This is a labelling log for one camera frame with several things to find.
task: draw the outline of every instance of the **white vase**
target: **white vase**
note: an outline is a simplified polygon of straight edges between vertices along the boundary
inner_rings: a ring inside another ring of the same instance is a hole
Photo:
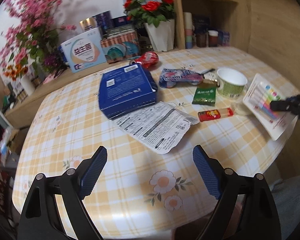
[[[156,28],[153,24],[145,23],[152,47],[155,51],[168,51],[173,49],[174,43],[174,20],[160,22]]]
[[[33,94],[33,92],[35,91],[35,87],[27,75],[22,76],[20,83],[28,96]]]

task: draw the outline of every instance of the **green packet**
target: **green packet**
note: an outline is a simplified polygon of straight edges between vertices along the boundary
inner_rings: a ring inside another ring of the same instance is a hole
[[[216,102],[217,84],[218,82],[216,80],[204,79],[203,82],[197,86],[192,104],[214,105]]]

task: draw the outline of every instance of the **yellow plaid tablecloth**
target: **yellow plaid tablecloth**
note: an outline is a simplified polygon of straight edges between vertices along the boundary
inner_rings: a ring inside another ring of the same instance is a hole
[[[151,74],[156,82],[163,68],[186,68],[203,72],[228,66],[248,79],[262,74],[281,92],[298,90],[284,77],[253,56],[232,47],[179,50],[160,54]],[[98,90],[104,72],[73,82],[48,95],[30,127],[20,156],[13,203],[19,212],[36,174],[47,177],[76,168],[99,146],[108,151],[108,161],[84,205],[104,238],[135,238],[176,228],[214,209],[193,163],[192,150],[201,144],[210,157],[240,175],[264,172],[291,135],[294,123],[277,141],[272,141],[254,116],[233,116],[191,126],[180,143],[158,155],[115,126],[99,110]],[[192,105],[196,87],[177,85],[159,88],[158,100],[197,115],[198,111],[229,107],[231,101],[217,95],[215,107]],[[57,196],[66,232],[75,237],[61,196]]]

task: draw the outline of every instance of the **red plastic package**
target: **red plastic package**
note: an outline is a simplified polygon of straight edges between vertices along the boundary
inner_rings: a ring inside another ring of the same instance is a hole
[[[198,117],[200,122],[203,121],[210,121],[225,117],[233,116],[233,111],[231,108],[222,108],[222,109],[216,109],[216,110],[209,110],[204,112],[198,112]]]
[[[144,68],[149,68],[159,62],[159,57],[155,52],[147,51],[140,58],[137,58],[134,61],[140,63]]]

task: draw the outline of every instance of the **blue gripper pad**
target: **blue gripper pad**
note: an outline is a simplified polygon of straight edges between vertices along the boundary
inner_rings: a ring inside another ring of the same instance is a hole
[[[84,175],[80,180],[79,198],[83,200],[86,196],[89,196],[100,176],[103,167],[107,162],[107,149],[100,147],[97,152],[92,156],[91,163],[87,167]]]
[[[196,146],[193,149],[193,161],[195,166],[203,179],[206,188],[210,195],[214,196],[217,200],[221,198],[221,190],[219,186],[219,180],[217,176],[214,174],[212,168],[210,167],[208,160],[202,154],[202,148],[200,146]]]

